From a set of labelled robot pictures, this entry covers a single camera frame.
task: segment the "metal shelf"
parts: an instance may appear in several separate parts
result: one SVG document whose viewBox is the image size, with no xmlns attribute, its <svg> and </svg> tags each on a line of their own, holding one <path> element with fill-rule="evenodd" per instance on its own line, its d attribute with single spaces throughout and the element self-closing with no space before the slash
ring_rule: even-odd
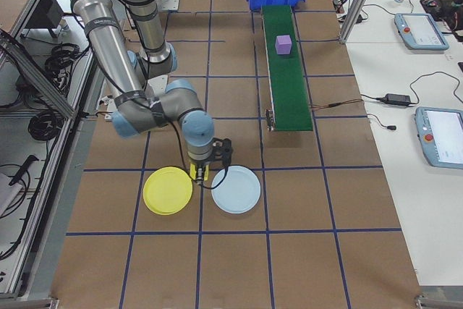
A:
<svg viewBox="0 0 463 309">
<path fill-rule="evenodd" d="M 28 30 L 27 36 L 49 43 L 63 43 L 70 42 L 79 45 L 80 50 L 84 50 L 87 47 L 87 39 L 80 28 L 75 22 L 75 19 L 70 17 L 68 19 L 69 30 L 61 31 L 57 39 L 53 39 L 47 30 Z M 29 38 L 18 38 L 18 40 L 25 46 L 29 54 L 33 59 L 40 65 L 43 66 L 45 60 L 49 57 L 52 45 L 48 43 L 42 43 L 34 41 Z M 91 53 L 86 54 L 81 60 L 75 65 L 72 83 L 69 89 L 68 96 L 64 99 L 71 110 L 78 110 L 82 98 L 84 98 L 84 92 L 86 85 L 89 83 L 89 76 L 92 73 L 93 68 L 93 55 Z M 0 64 L 0 105 L 11 103 L 17 96 L 16 81 L 20 76 L 16 67 L 9 63 L 4 62 Z M 26 107 L 23 103 L 10 108 L 0 110 L 0 165 L 1 164 L 18 164 L 21 165 L 24 160 L 31 154 L 39 158 L 40 161 L 34 162 L 30 169 L 30 175 L 32 177 L 30 189 L 27 193 L 27 198 L 30 198 L 38 185 L 39 178 L 42 176 L 45 159 L 47 157 L 47 145 L 46 142 L 41 142 L 32 139 L 27 126 L 31 117 L 37 114 L 39 111 L 32 110 Z M 31 255 L 31 247 L 34 243 L 36 233 L 40 223 L 43 223 L 42 216 L 46 204 L 48 203 L 49 195 L 51 194 L 52 187 L 61 178 L 55 177 L 59 165 L 63 158 L 67 157 L 67 153 L 64 153 L 67 148 L 67 144 L 70 141 L 70 134 L 72 128 L 75 126 L 77 113 L 72 112 L 71 117 L 64 120 L 64 125 L 56 139 L 56 145 L 52 152 L 50 152 L 50 159 L 46 169 L 43 172 L 43 181 L 40 192 L 38 193 L 37 199 L 33 206 L 33 211 L 30 219 L 27 223 L 27 228 L 21 240 L 19 247 L 5 260 L 0 261 L 0 271 L 5 274 L 0 276 L 0 298 L 15 298 L 18 294 L 20 286 L 22 285 L 22 274 L 24 271 L 29 272 L 31 266 L 35 263 L 40 263 L 37 255 Z M 48 147 L 55 139 L 48 142 Z M 0 172 L 6 175 L 13 175 L 17 171 L 17 167 L 0 167 Z M 27 207 L 29 200 L 26 199 L 20 208 L 15 211 L 12 215 L 0 219 L 0 251 L 5 251 L 11 246 L 11 242 L 14 242 L 20 234 L 23 218 L 26 216 Z M 50 279 L 43 281 L 44 283 L 51 282 Z"/>
</svg>

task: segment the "black cable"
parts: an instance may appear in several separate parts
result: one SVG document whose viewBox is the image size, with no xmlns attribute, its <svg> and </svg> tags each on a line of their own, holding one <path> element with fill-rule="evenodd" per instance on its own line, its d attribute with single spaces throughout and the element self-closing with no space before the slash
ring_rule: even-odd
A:
<svg viewBox="0 0 463 309">
<path fill-rule="evenodd" d="M 34 106 L 31 106 L 29 104 L 29 101 L 27 100 L 27 98 L 30 97 L 28 94 L 25 94 L 23 97 L 22 97 L 22 102 L 24 103 L 24 105 L 28 108 L 28 109 L 31 109 L 31 110 L 37 110 L 37 111 L 43 111 L 43 110 L 47 110 L 47 109 L 44 109 L 44 108 L 35 108 Z"/>
<path fill-rule="evenodd" d="M 27 35 L 21 35 L 21 38 L 32 40 L 32 41 L 38 41 L 39 43 L 47 43 L 48 45 L 54 45 L 54 46 L 60 44 L 60 43 L 51 43 L 50 41 L 45 41 L 41 39 L 31 38 L 30 36 L 27 36 Z"/>
<path fill-rule="evenodd" d="M 418 96 L 418 94 L 416 93 L 416 91 L 413 89 L 412 85 L 414 83 L 416 83 L 419 79 L 421 79 L 422 77 L 427 77 L 427 76 L 431 76 L 431 75 L 435 75 L 435 74 L 444 74 L 444 75 L 447 75 L 448 77 L 451 77 L 452 79 L 456 80 L 457 81 L 457 84 L 456 84 L 456 87 L 453 91 L 453 94 L 455 96 L 456 99 L 458 99 L 460 101 L 460 103 L 463 103 L 463 100 L 456 95 L 456 90 L 458 90 L 458 87 L 460 86 L 460 80 L 453 76 L 453 75 L 450 75 L 450 74 L 447 74 L 446 72 L 441 72 L 441 71 L 437 71 L 437 72 L 431 72 L 430 74 L 424 74 L 424 75 L 420 75 L 419 77 L 417 77 L 416 79 L 414 79 L 410 84 L 409 84 L 409 87 L 410 87 L 410 90 L 412 90 L 413 94 L 415 95 L 415 97 L 417 97 L 417 102 L 416 103 L 412 103 L 414 105 L 416 104 L 419 104 L 420 103 L 420 97 Z"/>
<path fill-rule="evenodd" d="M 14 57 L 12 54 L 10 54 L 10 52 L 8 50 L 6 50 L 3 46 L 0 45 L 0 51 L 4 52 L 8 58 L 10 59 L 10 62 L 16 67 L 17 71 L 19 72 L 20 74 L 20 77 L 25 81 L 25 74 L 24 74 L 24 71 L 22 70 L 21 66 L 20 66 L 20 63 L 17 61 L 16 57 Z M 29 108 L 29 109 L 34 109 L 30 106 L 28 106 L 27 102 L 25 101 L 26 98 L 27 98 L 27 95 L 25 93 L 21 93 L 20 92 L 20 96 L 22 96 L 22 99 L 23 101 L 25 102 L 25 105 Z"/>
<path fill-rule="evenodd" d="M 132 12 L 130 11 L 130 8 L 127 6 L 127 4 L 125 4 L 125 1 L 123 0 L 117 0 L 117 1 L 122 4 L 126 12 L 129 12 L 130 14 L 132 14 Z"/>
<path fill-rule="evenodd" d="M 19 164 L 2 164 L 0 167 L 5 167 L 5 166 L 16 166 L 17 168 L 20 168 L 21 166 Z M 31 183 L 31 177 L 30 173 L 28 170 L 25 171 L 25 174 L 27 175 L 27 183 L 24 181 L 23 178 L 20 179 L 20 182 L 22 183 L 22 186 L 24 188 L 24 193 L 21 195 L 20 199 L 16 200 L 15 202 L 11 203 L 6 209 L 5 212 L 2 216 L 0 216 L 0 219 L 4 219 L 5 217 L 11 215 L 14 213 L 24 202 L 25 196 L 27 195 L 27 192 L 29 192 L 29 187 Z"/>
<path fill-rule="evenodd" d="M 25 199 L 26 199 L 26 195 L 27 195 L 27 192 L 29 190 L 29 184 L 30 183 L 25 183 L 25 181 L 23 179 L 20 179 L 19 180 L 21 183 L 22 183 L 22 186 L 24 187 L 24 192 L 23 194 L 21 194 L 21 197 L 20 199 L 18 199 L 16 202 L 14 202 L 13 204 L 11 204 L 4 212 L 3 215 L 0 216 L 0 219 L 4 219 L 10 215 L 12 215 L 15 211 L 17 211 L 20 206 L 24 203 Z"/>
<path fill-rule="evenodd" d="M 47 152 L 47 157 L 45 158 L 45 161 L 43 163 L 40 179 L 38 180 L 37 187 L 35 188 L 35 191 L 34 191 L 32 197 L 30 198 L 29 206 L 27 207 L 26 216 L 25 216 L 25 218 L 22 219 L 22 228 L 21 228 L 20 234 L 19 234 L 18 238 L 16 239 L 16 241 L 14 241 L 12 243 L 12 246 L 8 250 L 6 250 L 5 252 L 3 252 L 3 251 L 0 252 L 0 261 L 2 261 L 4 259 L 8 258 L 9 256 L 11 256 L 16 251 L 16 249 L 19 247 L 19 245 L 21 244 L 22 238 L 24 237 L 24 233 L 25 233 L 26 228 L 27 228 L 27 224 L 29 223 L 30 217 L 31 217 L 32 212 L 33 212 L 35 201 L 37 200 L 38 193 L 40 192 L 41 186 L 43 184 L 43 179 L 45 177 L 45 170 L 48 167 L 48 163 L 49 163 L 50 157 L 51 157 L 51 152 L 53 151 L 53 149 L 54 149 L 54 147 L 56 146 L 57 143 L 58 143 L 58 137 L 55 138 L 55 141 L 53 142 L 53 145 L 51 146 L 51 150 L 49 152 Z"/>
<path fill-rule="evenodd" d="M 312 109 L 313 111 L 318 111 L 318 110 L 321 110 L 321 109 L 335 108 L 335 107 L 341 106 L 341 105 L 360 103 L 360 102 L 362 102 L 362 101 L 363 101 L 363 99 L 361 99 L 361 98 L 356 98 L 356 99 L 350 99 L 350 100 L 348 100 L 348 101 L 340 101 L 340 102 L 337 102 L 337 103 L 330 103 L 330 104 L 327 104 L 327 105 L 312 104 L 312 105 L 310 105 L 310 107 L 311 107 L 311 109 Z"/>
<path fill-rule="evenodd" d="M 9 108 L 11 108 L 11 107 L 17 105 L 18 102 L 21 101 L 21 99 L 22 99 L 22 93 L 19 92 L 19 93 L 17 94 L 17 97 L 16 97 L 16 99 L 15 99 L 14 101 L 12 101 L 11 103 L 8 103 L 8 104 L 0 105 L 0 109 L 9 109 Z"/>
<path fill-rule="evenodd" d="M 30 119 L 27 131 L 35 140 L 48 141 L 61 132 L 63 123 L 64 120 L 57 111 L 47 109 Z"/>
<path fill-rule="evenodd" d="M 206 190 L 215 190 L 218 186 L 222 185 L 222 183 L 225 181 L 226 179 L 226 175 L 229 173 L 229 167 L 225 167 L 225 173 L 224 173 L 224 177 L 222 177 L 222 179 L 220 180 L 220 182 L 217 183 L 217 185 L 215 186 L 212 186 L 212 187 L 209 187 L 209 186 L 205 186 L 204 184 L 201 184 L 200 182 L 196 182 L 196 184 L 201 187 L 201 188 L 204 188 Z"/>
<path fill-rule="evenodd" d="M 413 10 L 415 9 L 415 6 L 413 5 L 412 0 L 408 0 L 408 2 L 409 2 L 410 6 L 411 6 L 411 8 L 412 8 L 412 9 L 410 10 L 410 14 L 412 14 L 412 13 L 413 13 Z"/>
<path fill-rule="evenodd" d="M 80 58 L 81 52 L 78 45 L 60 43 L 51 49 L 50 57 L 45 60 L 48 79 L 65 96 L 69 94 L 73 65 Z"/>
<path fill-rule="evenodd" d="M 378 98 L 375 98 L 375 97 L 370 97 L 370 96 L 367 96 L 366 94 L 360 94 L 362 97 L 365 97 L 365 98 L 369 98 L 369 99 L 373 99 L 375 101 L 378 100 Z"/>
<path fill-rule="evenodd" d="M 388 11 L 387 9 L 383 8 L 381 5 L 377 5 L 377 4 L 366 4 L 366 5 L 363 5 L 363 7 L 379 7 L 380 9 L 383 9 L 384 11 L 386 11 L 388 14 L 391 14 L 392 16 L 396 15 Z"/>
<path fill-rule="evenodd" d="M 183 156 L 183 146 L 182 146 L 182 140 L 180 139 L 180 133 L 177 127 L 175 127 L 175 124 L 168 119 L 167 122 L 174 128 L 175 130 L 175 135 L 177 136 L 177 142 L 179 144 L 179 151 L 180 151 L 180 157 L 182 158 L 182 165 L 183 165 L 183 170 L 187 171 L 187 165 L 185 162 L 185 157 Z"/>
<path fill-rule="evenodd" d="M 362 9 L 360 11 L 363 12 L 365 14 L 365 16 L 366 16 L 366 18 L 363 19 L 363 22 L 370 18 L 370 16 L 368 15 L 368 13 L 365 10 Z"/>
<path fill-rule="evenodd" d="M 94 115 L 88 115 L 88 116 L 97 116 L 98 115 L 111 115 L 112 112 L 111 111 L 97 111 Z"/>
<path fill-rule="evenodd" d="M 82 23 L 80 23 L 79 19 L 77 18 L 77 15 L 76 15 L 74 12 L 72 13 L 72 16 L 74 17 L 75 22 L 77 22 L 77 24 L 79 25 L 79 27 L 81 27 L 83 30 L 85 30 L 85 27 L 83 26 Z"/>
<path fill-rule="evenodd" d="M 384 129 L 387 129 L 387 130 L 396 130 L 397 129 L 397 126 L 394 126 L 393 124 L 390 125 L 390 126 L 385 126 L 380 120 L 379 120 L 379 117 L 377 117 L 376 115 L 374 114 L 367 114 L 368 116 L 373 116 L 376 118 L 376 120 L 378 121 L 379 125 L 382 126 L 382 128 Z"/>
<path fill-rule="evenodd" d="M 5 39 L 7 39 L 11 44 L 15 45 L 16 47 L 18 47 L 19 50 L 21 50 L 21 52 L 25 55 L 26 59 L 36 68 L 38 69 L 43 75 L 46 76 L 46 73 L 45 71 L 42 69 L 41 66 L 39 66 L 37 64 L 37 62 L 34 61 L 34 59 L 32 58 L 32 56 L 29 54 L 29 52 L 27 52 L 26 48 L 18 41 L 16 40 L 15 38 L 13 38 L 10 34 L 8 34 L 8 32 L 2 30 L 0 28 L 0 35 L 2 37 L 4 37 Z M 8 52 L 8 50 L 6 50 L 3 46 L 0 46 L 1 47 L 1 50 L 3 52 L 5 52 L 5 54 L 9 57 L 11 57 L 12 59 L 14 59 L 17 63 L 17 65 L 19 66 L 19 63 L 17 62 L 17 60 L 14 58 L 14 56 Z"/>
</svg>

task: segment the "brown floor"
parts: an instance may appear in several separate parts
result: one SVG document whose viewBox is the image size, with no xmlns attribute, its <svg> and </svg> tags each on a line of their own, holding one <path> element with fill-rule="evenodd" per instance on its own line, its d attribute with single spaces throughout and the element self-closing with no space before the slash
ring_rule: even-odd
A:
<svg viewBox="0 0 463 309">
<path fill-rule="evenodd" d="M 329 2 L 294 16 L 314 104 L 360 98 Z M 260 15 L 245 0 L 181 0 L 164 17 L 172 79 L 197 89 L 234 164 L 257 174 L 260 201 L 235 216 L 196 187 L 179 213 L 151 213 L 141 188 L 181 165 L 174 131 L 121 140 L 99 119 L 53 285 L 60 308 L 414 308 L 420 289 L 363 105 L 315 112 L 314 132 L 269 133 Z"/>
</svg>

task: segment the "power adapter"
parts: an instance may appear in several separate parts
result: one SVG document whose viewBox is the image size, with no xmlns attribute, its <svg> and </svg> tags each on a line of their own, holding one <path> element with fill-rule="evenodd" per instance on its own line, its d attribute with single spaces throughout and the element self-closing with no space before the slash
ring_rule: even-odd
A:
<svg viewBox="0 0 463 309">
<path fill-rule="evenodd" d="M 338 17 L 338 22 L 339 23 L 344 23 L 344 21 L 346 20 L 346 14 L 344 16 L 340 16 Z M 357 20 L 355 21 L 355 24 L 358 25 L 359 23 L 362 23 L 363 22 L 363 17 L 362 15 L 359 14 L 359 16 L 357 17 Z"/>
<path fill-rule="evenodd" d="M 381 103 L 397 106 L 409 106 L 412 103 L 410 96 L 393 93 L 387 93 L 384 97 L 377 98 L 376 100 L 380 101 Z"/>
</svg>

